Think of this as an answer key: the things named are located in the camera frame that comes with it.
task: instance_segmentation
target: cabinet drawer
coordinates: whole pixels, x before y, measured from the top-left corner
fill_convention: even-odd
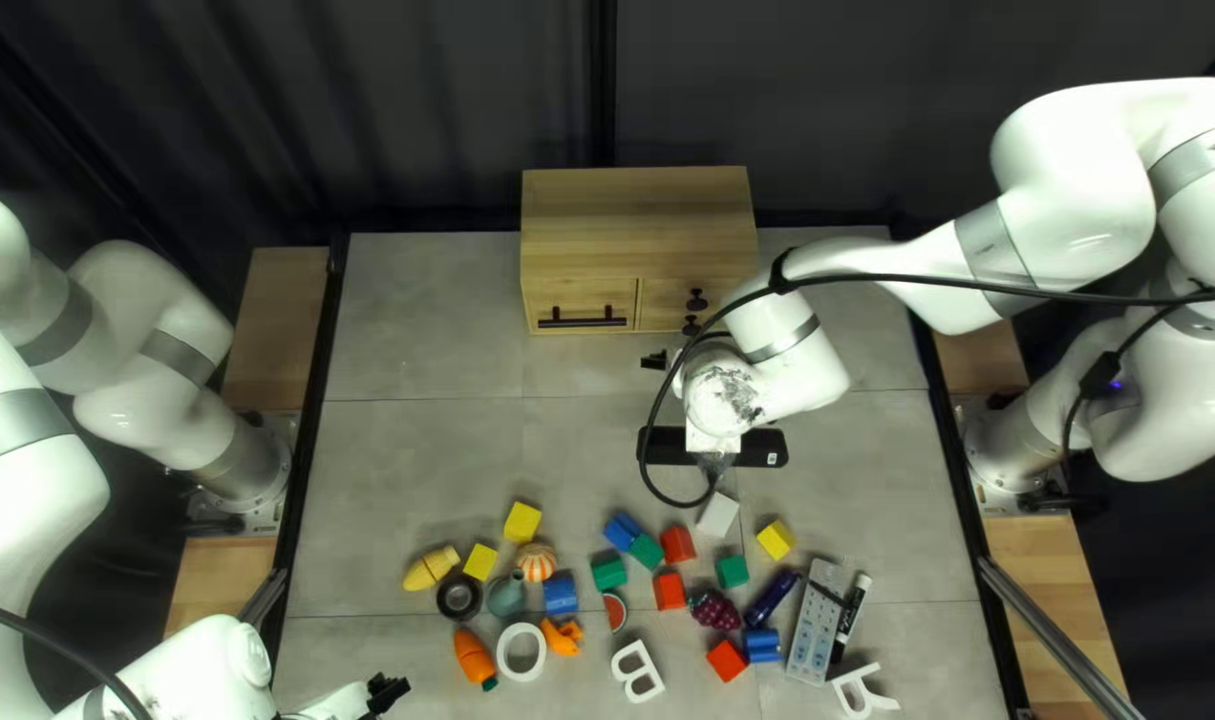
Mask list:
[[[538,335],[633,330],[637,296],[635,278],[522,280],[529,329]]]
[[[701,324],[719,308],[719,301],[741,279],[640,279],[638,289],[638,329],[642,331],[678,331],[686,324],[688,316],[695,316],[695,323]],[[688,310],[686,304],[694,299],[693,290],[701,290],[701,299],[710,305],[705,310]]]

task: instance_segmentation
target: black marker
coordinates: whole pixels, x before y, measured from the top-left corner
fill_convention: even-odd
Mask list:
[[[843,648],[852,636],[855,622],[861,617],[861,603],[874,580],[865,573],[857,573],[852,582],[852,595],[848,596],[843,613],[840,614],[838,629],[835,631],[835,648],[830,651],[830,664],[837,664],[843,658]]]

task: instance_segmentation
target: purple toy grape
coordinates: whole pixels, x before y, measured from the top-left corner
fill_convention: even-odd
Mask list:
[[[729,631],[741,628],[741,613],[718,590],[710,590],[690,605],[695,620],[706,628]]]

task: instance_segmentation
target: drawer handle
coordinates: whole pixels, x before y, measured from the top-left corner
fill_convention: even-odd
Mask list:
[[[603,318],[560,318],[559,306],[555,305],[550,312],[554,316],[552,321],[537,321],[536,327],[538,328],[618,328],[623,327],[628,321],[626,318],[612,318],[611,317],[611,305],[604,305],[604,317]]]

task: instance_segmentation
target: wooden cabinet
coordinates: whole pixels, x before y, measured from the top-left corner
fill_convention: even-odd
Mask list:
[[[680,330],[759,255],[741,166],[526,171],[520,237],[535,335]]]

